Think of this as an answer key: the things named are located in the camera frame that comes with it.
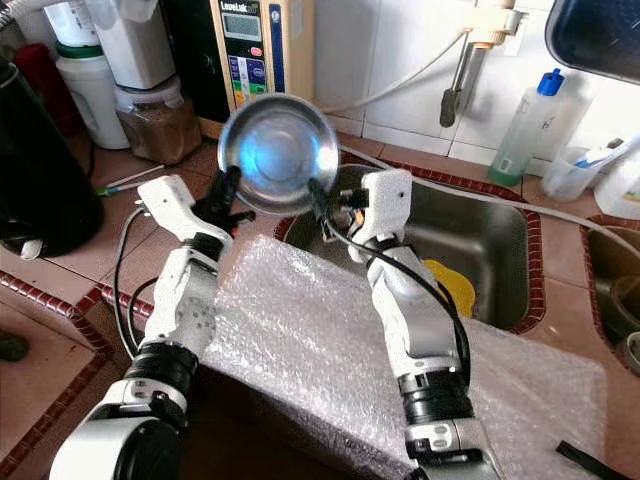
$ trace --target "stainless steel bowl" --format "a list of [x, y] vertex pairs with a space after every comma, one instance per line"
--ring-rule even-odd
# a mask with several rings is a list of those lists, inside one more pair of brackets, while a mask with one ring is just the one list
[[238, 197], [264, 213], [297, 215], [311, 209], [307, 183], [326, 191], [340, 164], [333, 128], [313, 105], [296, 97], [262, 95], [227, 122], [218, 144], [221, 170], [242, 171]]

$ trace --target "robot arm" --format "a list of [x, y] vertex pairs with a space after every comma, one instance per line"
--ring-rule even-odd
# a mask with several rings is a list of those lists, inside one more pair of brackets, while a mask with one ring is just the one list
[[[405, 445], [419, 467], [410, 478], [501, 479], [484, 426], [474, 417], [467, 396], [468, 372], [458, 353], [450, 313], [424, 286], [388, 262], [388, 258], [399, 262], [421, 283], [438, 288], [414, 251], [401, 243], [411, 209], [411, 174], [405, 170], [370, 173], [361, 184], [357, 192], [342, 192], [347, 205], [349, 198], [357, 199], [351, 202], [357, 214], [350, 231], [357, 230], [346, 242], [354, 261], [368, 262], [373, 304], [384, 326], [391, 369], [403, 399]], [[326, 196], [313, 183], [310, 189], [316, 217], [325, 224], [332, 222]], [[335, 226], [328, 230], [340, 235]]]
[[182, 245], [158, 279], [155, 308], [131, 367], [67, 438], [50, 479], [178, 478], [187, 394], [215, 333], [218, 261], [230, 250], [237, 223], [255, 217], [229, 214], [239, 178], [233, 168], [220, 174], [197, 203], [178, 176], [139, 187], [139, 203]]

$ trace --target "jar lid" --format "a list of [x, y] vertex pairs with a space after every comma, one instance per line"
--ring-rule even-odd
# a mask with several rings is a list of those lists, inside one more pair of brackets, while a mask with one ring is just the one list
[[101, 57], [102, 47], [100, 45], [85, 46], [85, 47], [69, 47], [60, 42], [56, 42], [56, 51], [58, 55], [63, 58], [93, 58]]
[[177, 75], [149, 90], [116, 86], [115, 96], [118, 109], [124, 112], [130, 112], [135, 105], [164, 103], [169, 108], [178, 108], [184, 103]]

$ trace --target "tiled countertop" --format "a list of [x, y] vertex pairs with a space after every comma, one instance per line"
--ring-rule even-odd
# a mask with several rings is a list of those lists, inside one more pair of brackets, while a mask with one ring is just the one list
[[[486, 168], [423, 152], [385, 145], [374, 141], [340, 135], [344, 145], [370, 155], [421, 168], [485, 181]], [[86, 138], [72, 141], [72, 148], [86, 165], [89, 146]], [[215, 146], [208, 145], [187, 161], [168, 170], [185, 179], [194, 197], [202, 196], [217, 169]], [[96, 187], [153, 166], [128, 152], [99, 150], [92, 181]], [[600, 213], [591, 193], [585, 193], [570, 204], [559, 204], [544, 196], [537, 177], [525, 178], [513, 190], [529, 203], [556, 208], [581, 217]], [[104, 200], [105, 223], [100, 232], [75, 252], [50, 260], [25, 263], [6, 250], [0, 255], [0, 270], [25, 282], [38, 284], [44, 291], [74, 303], [95, 283], [109, 284], [120, 229], [137, 198], [134, 190], [119, 193]], [[238, 210], [245, 208], [238, 204]], [[257, 220], [239, 229], [236, 247], [262, 233], [271, 235], [280, 218], [259, 215]], [[585, 267], [585, 249], [580, 228], [576, 225], [542, 217], [544, 285], [546, 314], [527, 338], [561, 350], [589, 357], [605, 368], [608, 379], [608, 420], [606, 462], [632, 478], [640, 478], [640, 378], [627, 371], [598, 335], [592, 312], [589, 277]], [[158, 228], [152, 219], [144, 218], [132, 228], [121, 269], [120, 288], [131, 293], [139, 284], [157, 276], [169, 252], [179, 242], [167, 231]], [[234, 262], [239, 248], [223, 259], [222, 270]], [[151, 302], [151, 289], [141, 295]]]

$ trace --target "yellow object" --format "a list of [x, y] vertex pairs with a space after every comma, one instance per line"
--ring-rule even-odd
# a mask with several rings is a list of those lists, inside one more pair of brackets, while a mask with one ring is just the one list
[[445, 267], [436, 260], [422, 260], [422, 264], [431, 270], [438, 282], [447, 287], [453, 297], [453, 302], [456, 304], [458, 313], [471, 318], [473, 316], [473, 304], [476, 301], [476, 291], [469, 279]]

